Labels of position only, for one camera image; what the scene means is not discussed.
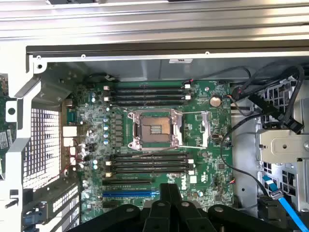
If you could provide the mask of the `RAM slot white latches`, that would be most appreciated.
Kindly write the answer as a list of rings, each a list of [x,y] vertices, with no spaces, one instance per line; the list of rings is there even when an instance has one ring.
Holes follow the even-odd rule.
[[[115,95],[103,97],[104,101],[158,101],[158,100],[191,100],[192,95]]]
[[[107,166],[112,165],[133,165],[133,164],[188,164],[191,162],[190,159],[127,159],[127,160],[111,160],[111,161],[105,161],[105,164]]]
[[[105,173],[105,177],[112,177],[116,174],[178,174],[189,173],[187,169],[174,169],[174,170],[124,170],[124,171],[110,171]]]
[[[142,89],[171,89],[171,90],[183,90],[190,89],[192,87],[191,82],[119,82],[104,84],[109,86],[110,90],[142,90]]]

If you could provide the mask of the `RAM slot black latches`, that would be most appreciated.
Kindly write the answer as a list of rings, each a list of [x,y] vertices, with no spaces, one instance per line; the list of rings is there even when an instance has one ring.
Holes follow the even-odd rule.
[[[184,165],[184,164],[176,164],[176,165],[112,165],[111,169],[123,169],[123,170],[128,170],[128,169],[189,169],[189,165]]]
[[[183,95],[190,93],[183,89],[118,89],[111,92],[112,96],[124,96],[124,95]]]
[[[188,105],[187,101],[113,101],[113,105],[121,107],[142,107],[142,106],[182,106]]]
[[[155,158],[155,157],[161,157],[161,158],[180,158],[180,157],[187,157],[188,153],[153,153],[150,155],[145,154],[115,154],[112,155],[113,159],[137,159],[137,158]]]

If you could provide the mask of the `blue expansion slot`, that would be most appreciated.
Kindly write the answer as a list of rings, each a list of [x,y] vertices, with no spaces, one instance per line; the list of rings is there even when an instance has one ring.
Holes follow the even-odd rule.
[[[104,191],[102,197],[127,198],[127,197],[153,197],[156,195],[159,195],[159,191],[119,190],[119,191]]]

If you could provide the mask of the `long black expansion slot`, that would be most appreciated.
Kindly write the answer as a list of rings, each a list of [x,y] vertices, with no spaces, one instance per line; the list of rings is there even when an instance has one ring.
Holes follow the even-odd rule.
[[[103,186],[132,186],[132,185],[151,185],[155,181],[153,179],[108,179],[102,180]]]

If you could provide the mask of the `short black expansion slot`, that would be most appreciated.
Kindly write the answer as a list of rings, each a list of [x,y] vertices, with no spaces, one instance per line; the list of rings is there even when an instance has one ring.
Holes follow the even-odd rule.
[[[120,201],[104,201],[102,203],[102,208],[103,209],[112,209],[112,208],[117,208],[121,204]]]

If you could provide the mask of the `green motherboard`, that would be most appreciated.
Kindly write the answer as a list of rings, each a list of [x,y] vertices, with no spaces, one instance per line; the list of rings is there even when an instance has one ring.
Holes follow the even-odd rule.
[[[72,168],[77,172],[81,182],[81,221],[87,222],[95,217],[111,211],[103,209],[104,201],[120,201],[123,204],[133,204],[143,207],[147,201],[158,200],[159,195],[153,197],[102,197],[104,191],[119,190],[151,190],[159,191],[160,185],[177,184],[180,194],[185,200],[196,200],[204,210],[215,203],[230,205],[233,203],[234,182],[232,171],[226,162],[232,160],[231,142],[223,142],[223,136],[231,128],[231,106],[227,98],[229,84],[218,81],[185,80],[191,82],[191,100],[184,100],[188,105],[182,106],[142,106],[121,107],[113,105],[113,101],[104,101],[103,97],[112,96],[109,86],[104,84],[119,83],[98,82],[80,83],[64,102],[66,123],[63,128],[63,142],[65,144]],[[217,95],[222,104],[215,108],[209,104],[211,96]],[[113,159],[115,154],[142,154],[128,147],[132,141],[132,120],[127,118],[126,112],[142,109],[175,109],[181,112],[207,111],[211,126],[211,135],[207,149],[191,149],[179,147],[162,152],[188,153],[179,159],[190,159],[189,173],[178,174],[116,174],[105,177],[106,172],[124,171],[111,169],[105,161]],[[141,159],[177,159],[177,158],[141,158]],[[153,179],[151,185],[132,186],[103,186],[102,180],[108,179]]]

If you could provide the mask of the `CPU socket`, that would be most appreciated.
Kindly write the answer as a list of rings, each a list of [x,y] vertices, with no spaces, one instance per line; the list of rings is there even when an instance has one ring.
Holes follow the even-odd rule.
[[[169,150],[183,145],[183,112],[175,109],[142,109],[129,112],[132,141],[128,147],[150,152]]]

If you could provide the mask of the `metal socket cover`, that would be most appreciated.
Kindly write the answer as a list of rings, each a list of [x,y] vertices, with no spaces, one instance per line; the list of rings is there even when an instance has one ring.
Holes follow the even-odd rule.
[[[211,126],[207,111],[181,113],[183,119],[183,145],[191,149],[207,149],[211,135]]]

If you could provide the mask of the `round coin battery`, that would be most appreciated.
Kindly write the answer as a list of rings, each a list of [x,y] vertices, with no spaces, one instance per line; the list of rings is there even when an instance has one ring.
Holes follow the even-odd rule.
[[[213,95],[209,99],[209,104],[210,104],[211,107],[217,108],[222,104],[222,99],[221,99],[220,96]]]

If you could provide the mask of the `grey metal disk bay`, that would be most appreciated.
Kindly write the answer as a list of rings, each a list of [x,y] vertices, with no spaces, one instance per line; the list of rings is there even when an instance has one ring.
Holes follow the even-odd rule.
[[[291,130],[258,130],[257,159],[264,174],[291,200],[299,212],[309,212],[309,80],[305,80],[292,114],[304,128],[300,134]]]

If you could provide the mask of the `blue slot latch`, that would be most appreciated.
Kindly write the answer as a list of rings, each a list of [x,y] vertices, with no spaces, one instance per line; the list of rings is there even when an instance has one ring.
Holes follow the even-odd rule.
[[[46,220],[46,210],[36,208],[34,211],[29,211],[23,215],[23,225],[30,226],[42,224]]]

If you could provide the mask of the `open grey PC case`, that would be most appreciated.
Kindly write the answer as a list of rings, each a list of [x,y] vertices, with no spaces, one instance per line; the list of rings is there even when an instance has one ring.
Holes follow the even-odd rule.
[[[268,196],[285,209],[289,232],[309,232],[309,212],[294,208],[256,154],[258,130],[300,134],[304,128],[292,114],[309,80],[309,46],[288,44],[210,51],[159,44],[30,46],[19,58],[1,55],[0,232],[69,232],[84,223],[81,182],[63,142],[64,102],[78,84],[185,80],[229,84],[231,128],[223,142],[232,145],[226,166],[234,178],[233,203],[215,204],[258,218],[257,199]],[[183,200],[204,210],[196,200]],[[36,208],[46,210],[45,222],[24,226],[23,215]]]

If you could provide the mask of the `black box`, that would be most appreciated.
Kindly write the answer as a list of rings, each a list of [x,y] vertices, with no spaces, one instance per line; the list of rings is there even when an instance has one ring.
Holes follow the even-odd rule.
[[[51,5],[65,5],[65,4],[89,4],[96,3],[97,0],[46,0]]]

